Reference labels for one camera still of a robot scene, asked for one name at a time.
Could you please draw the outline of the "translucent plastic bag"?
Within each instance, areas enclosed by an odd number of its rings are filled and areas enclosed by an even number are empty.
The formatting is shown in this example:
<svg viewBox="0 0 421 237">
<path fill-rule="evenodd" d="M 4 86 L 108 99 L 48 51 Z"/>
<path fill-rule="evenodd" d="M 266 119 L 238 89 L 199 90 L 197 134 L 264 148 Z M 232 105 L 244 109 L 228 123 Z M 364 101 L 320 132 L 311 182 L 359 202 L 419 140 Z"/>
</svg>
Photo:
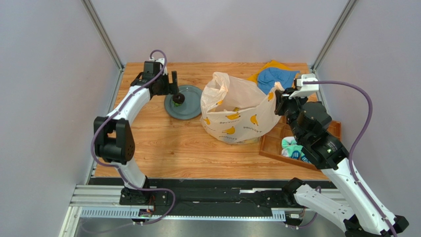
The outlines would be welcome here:
<svg viewBox="0 0 421 237">
<path fill-rule="evenodd" d="M 224 143 L 255 143 L 281 118 L 275 114 L 275 92 L 281 87 L 277 82 L 265 94 L 252 81 L 214 72 L 201 95 L 201 124 Z"/>
</svg>

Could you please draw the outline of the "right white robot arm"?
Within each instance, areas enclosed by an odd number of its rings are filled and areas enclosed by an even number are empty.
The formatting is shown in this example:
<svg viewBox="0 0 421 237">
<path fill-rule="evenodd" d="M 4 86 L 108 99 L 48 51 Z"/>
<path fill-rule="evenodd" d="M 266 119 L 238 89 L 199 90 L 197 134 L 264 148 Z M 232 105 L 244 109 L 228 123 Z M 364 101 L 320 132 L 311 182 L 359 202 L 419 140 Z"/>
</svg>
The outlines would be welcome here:
<svg viewBox="0 0 421 237">
<path fill-rule="evenodd" d="M 346 200 L 340 204 L 304 181 L 293 178 L 282 188 L 287 205 L 312 209 L 348 237 L 395 237 L 409 226 L 366 187 L 342 142 L 327 131 L 331 117 L 320 102 L 293 97 L 295 89 L 276 90 L 275 114 L 284 116 L 306 158 L 326 175 Z"/>
</svg>

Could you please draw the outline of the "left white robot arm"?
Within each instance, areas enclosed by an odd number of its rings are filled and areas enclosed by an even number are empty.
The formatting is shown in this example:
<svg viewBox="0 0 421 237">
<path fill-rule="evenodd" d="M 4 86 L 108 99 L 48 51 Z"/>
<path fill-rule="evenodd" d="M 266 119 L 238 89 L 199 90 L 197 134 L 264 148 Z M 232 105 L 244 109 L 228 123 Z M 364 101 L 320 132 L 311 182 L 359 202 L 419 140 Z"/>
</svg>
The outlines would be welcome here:
<svg viewBox="0 0 421 237">
<path fill-rule="evenodd" d="M 98 164 L 113 167 L 120 174 L 124 181 L 122 197 L 139 204 L 146 204 L 151 199 L 152 190 L 147 176 L 133 159 L 135 142 L 131 125 L 153 96 L 179 92 L 177 74 L 175 71 L 168 74 L 166 59 L 150 58 L 143 66 L 120 104 L 107 116 L 94 120 L 90 147 Z"/>
</svg>

